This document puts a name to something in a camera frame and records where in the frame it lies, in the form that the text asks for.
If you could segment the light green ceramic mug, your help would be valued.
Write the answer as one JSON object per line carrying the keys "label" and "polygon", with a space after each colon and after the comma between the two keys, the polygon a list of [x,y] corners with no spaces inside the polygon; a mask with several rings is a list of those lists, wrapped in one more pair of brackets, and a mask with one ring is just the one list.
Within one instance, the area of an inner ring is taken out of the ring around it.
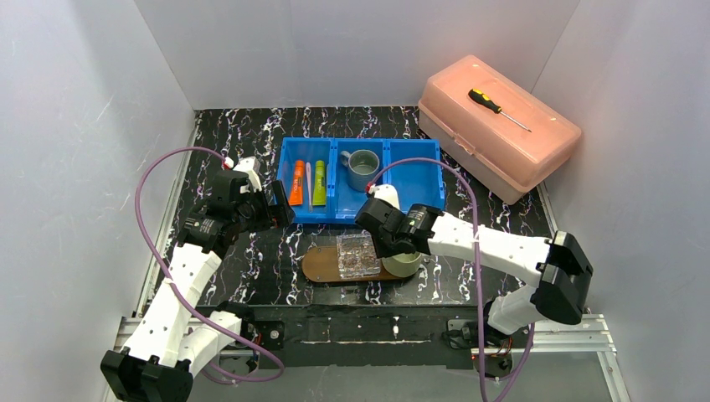
{"label": "light green ceramic mug", "polygon": [[398,254],[381,259],[383,268],[392,276],[406,278],[414,275],[420,268],[422,255],[419,252],[412,254]]}

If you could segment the grey-blue ceramic mug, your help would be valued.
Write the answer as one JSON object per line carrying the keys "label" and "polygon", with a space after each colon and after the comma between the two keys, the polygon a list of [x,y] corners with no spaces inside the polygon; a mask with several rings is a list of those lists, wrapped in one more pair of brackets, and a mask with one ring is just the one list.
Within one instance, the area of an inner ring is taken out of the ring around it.
{"label": "grey-blue ceramic mug", "polygon": [[368,184],[373,181],[380,169],[378,155],[367,149],[354,152],[341,151],[339,161],[346,168],[347,184],[358,192],[366,192]]}

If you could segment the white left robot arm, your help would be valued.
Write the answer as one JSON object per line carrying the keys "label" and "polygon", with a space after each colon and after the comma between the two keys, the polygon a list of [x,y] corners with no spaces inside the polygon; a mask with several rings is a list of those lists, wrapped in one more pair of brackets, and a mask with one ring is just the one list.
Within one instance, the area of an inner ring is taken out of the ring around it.
{"label": "white left robot arm", "polygon": [[168,273],[152,304],[120,351],[108,351],[100,364],[114,396],[122,401],[185,401],[196,376],[234,340],[245,309],[224,302],[207,323],[188,333],[209,277],[242,233],[284,228],[295,213],[283,183],[270,185],[269,198],[254,171],[217,173],[213,192],[183,223]]}

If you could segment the clear plastic toothbrush holder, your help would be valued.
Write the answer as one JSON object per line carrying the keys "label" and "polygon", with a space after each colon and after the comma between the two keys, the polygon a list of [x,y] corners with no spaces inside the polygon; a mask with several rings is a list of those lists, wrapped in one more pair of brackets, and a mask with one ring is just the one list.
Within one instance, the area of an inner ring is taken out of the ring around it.
{"label": "clear plastic toothbrush holder", "polygon": [[372,239],[365,234],[345,234],[337,237],[339,278],[345,281],[378,276],[381,264]]}

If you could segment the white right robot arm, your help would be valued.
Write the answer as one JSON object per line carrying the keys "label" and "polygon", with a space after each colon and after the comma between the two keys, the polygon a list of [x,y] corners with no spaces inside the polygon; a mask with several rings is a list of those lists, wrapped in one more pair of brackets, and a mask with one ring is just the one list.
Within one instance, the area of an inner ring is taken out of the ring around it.
{"label": "white right robot arm", "polygon": [[378,198],[360,208],[355,222],[369,232],[381,258],[414,252],[454,257],[521,280],[523,287],[484,306],[485,332],[511,335],[545,319],[565,325],[582,321],[594,270],[570,233],[558,231],[553,238],[509,234],[423,204],[403,213]]}

